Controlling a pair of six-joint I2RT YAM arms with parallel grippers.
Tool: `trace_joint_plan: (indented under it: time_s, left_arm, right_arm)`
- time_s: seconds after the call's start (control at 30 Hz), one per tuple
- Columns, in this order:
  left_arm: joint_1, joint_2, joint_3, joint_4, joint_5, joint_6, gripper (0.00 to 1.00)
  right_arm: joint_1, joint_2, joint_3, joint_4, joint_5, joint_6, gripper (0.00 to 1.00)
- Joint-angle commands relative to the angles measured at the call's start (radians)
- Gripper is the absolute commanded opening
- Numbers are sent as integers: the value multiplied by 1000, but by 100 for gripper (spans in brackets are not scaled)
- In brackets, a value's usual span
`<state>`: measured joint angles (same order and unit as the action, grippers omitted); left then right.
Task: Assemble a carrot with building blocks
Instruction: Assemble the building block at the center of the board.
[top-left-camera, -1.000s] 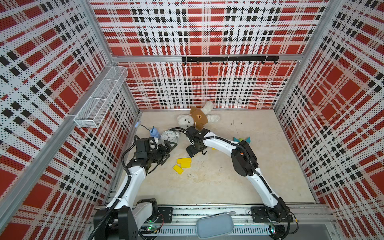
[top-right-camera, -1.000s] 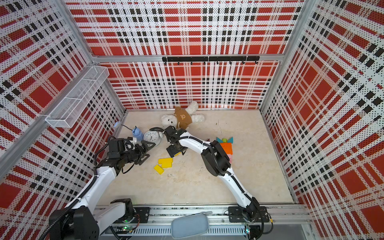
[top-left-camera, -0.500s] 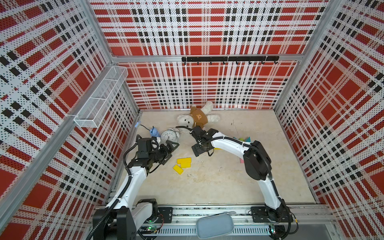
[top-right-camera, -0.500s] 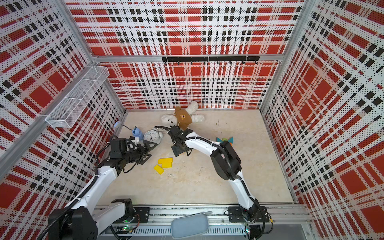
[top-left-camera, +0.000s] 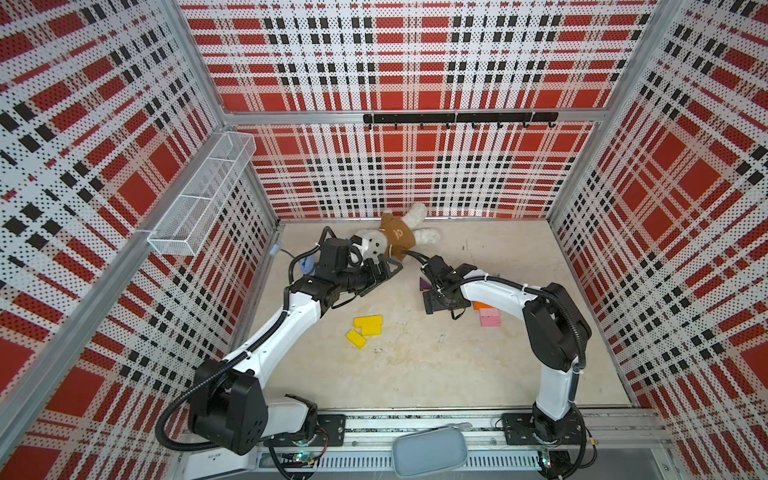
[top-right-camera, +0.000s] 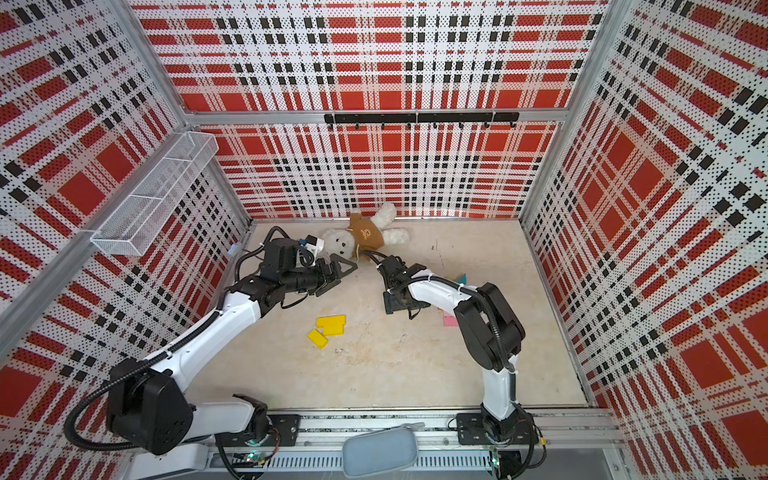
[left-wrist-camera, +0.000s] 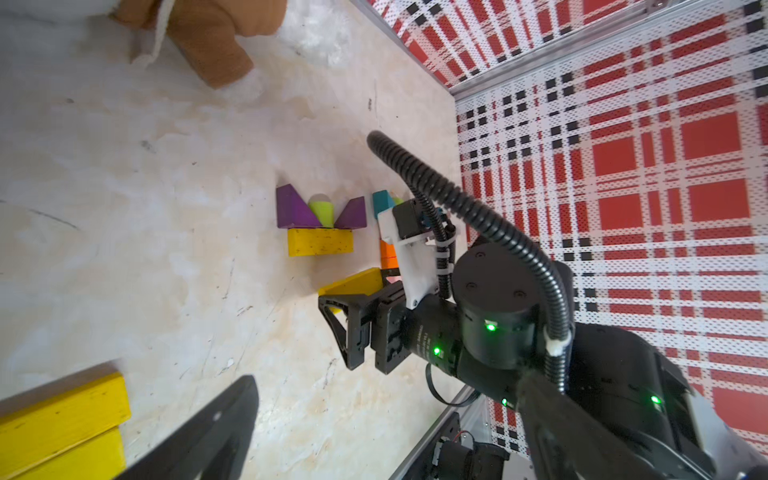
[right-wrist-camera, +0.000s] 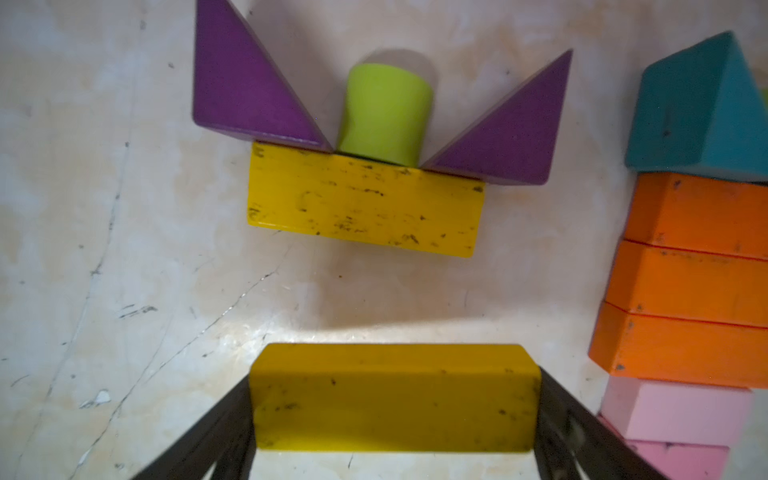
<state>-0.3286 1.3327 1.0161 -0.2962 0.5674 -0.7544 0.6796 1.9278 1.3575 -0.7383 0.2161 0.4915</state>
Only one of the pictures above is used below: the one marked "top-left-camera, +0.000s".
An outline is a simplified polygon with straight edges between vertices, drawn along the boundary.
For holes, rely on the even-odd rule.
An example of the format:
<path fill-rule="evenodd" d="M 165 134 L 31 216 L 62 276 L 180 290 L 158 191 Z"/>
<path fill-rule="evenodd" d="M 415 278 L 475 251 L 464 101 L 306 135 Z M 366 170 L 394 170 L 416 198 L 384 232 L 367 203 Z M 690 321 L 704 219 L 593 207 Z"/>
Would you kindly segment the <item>yellow long block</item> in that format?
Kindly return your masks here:
<path fill-rule="evenodd" d="M 353 325 L 356 329 L 368 328 L 372 326 L 381 326 L 383 324 L 382 315 L 368 315 L 356 317 L 353 321 Z"/>

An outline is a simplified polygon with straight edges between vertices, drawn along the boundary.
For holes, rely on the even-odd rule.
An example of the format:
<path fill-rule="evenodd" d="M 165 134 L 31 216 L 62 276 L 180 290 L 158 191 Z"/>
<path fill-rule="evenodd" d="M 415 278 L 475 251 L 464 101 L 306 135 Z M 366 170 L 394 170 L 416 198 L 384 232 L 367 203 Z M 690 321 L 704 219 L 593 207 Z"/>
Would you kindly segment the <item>yellow short block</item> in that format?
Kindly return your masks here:
<path fill-rule="evenodd" d="M 382 334 L 381 325 L 366 325 L 360 328 L 360 333 L 364 337 L 378 336 Z"/>

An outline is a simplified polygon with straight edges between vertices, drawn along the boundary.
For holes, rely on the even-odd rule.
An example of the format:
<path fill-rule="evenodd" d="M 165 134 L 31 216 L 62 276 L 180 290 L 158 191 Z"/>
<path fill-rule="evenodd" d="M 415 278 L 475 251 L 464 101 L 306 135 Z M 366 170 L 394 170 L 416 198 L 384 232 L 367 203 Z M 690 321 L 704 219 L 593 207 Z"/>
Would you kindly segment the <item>yellow small block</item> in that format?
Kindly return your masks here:
<path fill-rule="evenodd" d="M 366 338 L 355 329 L 351 329 L 347 332 L 346 338 L 357 348 L 363 349 L 366 344 Z"/>

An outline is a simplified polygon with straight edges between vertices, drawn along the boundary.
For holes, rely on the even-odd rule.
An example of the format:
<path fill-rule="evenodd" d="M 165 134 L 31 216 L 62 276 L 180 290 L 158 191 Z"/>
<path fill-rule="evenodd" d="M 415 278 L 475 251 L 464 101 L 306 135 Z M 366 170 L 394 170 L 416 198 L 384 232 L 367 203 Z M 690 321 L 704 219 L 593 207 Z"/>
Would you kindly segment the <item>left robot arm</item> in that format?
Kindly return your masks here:
<path fill-rule="evenodd" d="M 195 371 L 188 390 L 159 415 L 154 434 L 177 452 L 223 448 L 249 453 L 259 442 L 282 434 L 312 435 L 313 403 L 288 396 L 269 402 L 264 389 L 298 339 L 344 294 L 363 297 L 399 273 L 403 265 L 357 235 L 338 238 L 323 229 L 306 253 L 319 259 L 300 278 L 291 277 L 273 316 L 223 359 L 208 359 Z"/>

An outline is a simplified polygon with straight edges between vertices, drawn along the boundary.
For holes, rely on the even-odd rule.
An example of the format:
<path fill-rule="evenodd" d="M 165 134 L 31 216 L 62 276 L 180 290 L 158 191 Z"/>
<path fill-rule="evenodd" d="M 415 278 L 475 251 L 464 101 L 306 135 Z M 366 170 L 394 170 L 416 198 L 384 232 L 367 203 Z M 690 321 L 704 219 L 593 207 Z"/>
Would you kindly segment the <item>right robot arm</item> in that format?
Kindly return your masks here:
<path fill-rule="evenodd" d="M 539 391 L 532 405 L 531 435 L 542 445 L 561 443 L 576 417 L 579 377 L 586 370 L 591 327 L 562 285 L 531 286 L 487 273 L 474 265 L 449 266 L 442 257 L 407 250 L 420 264 L 431 289 L 425 310 L 455 312 L 483 303 L 525 325 L 528 343 L 540 362 Z"/>

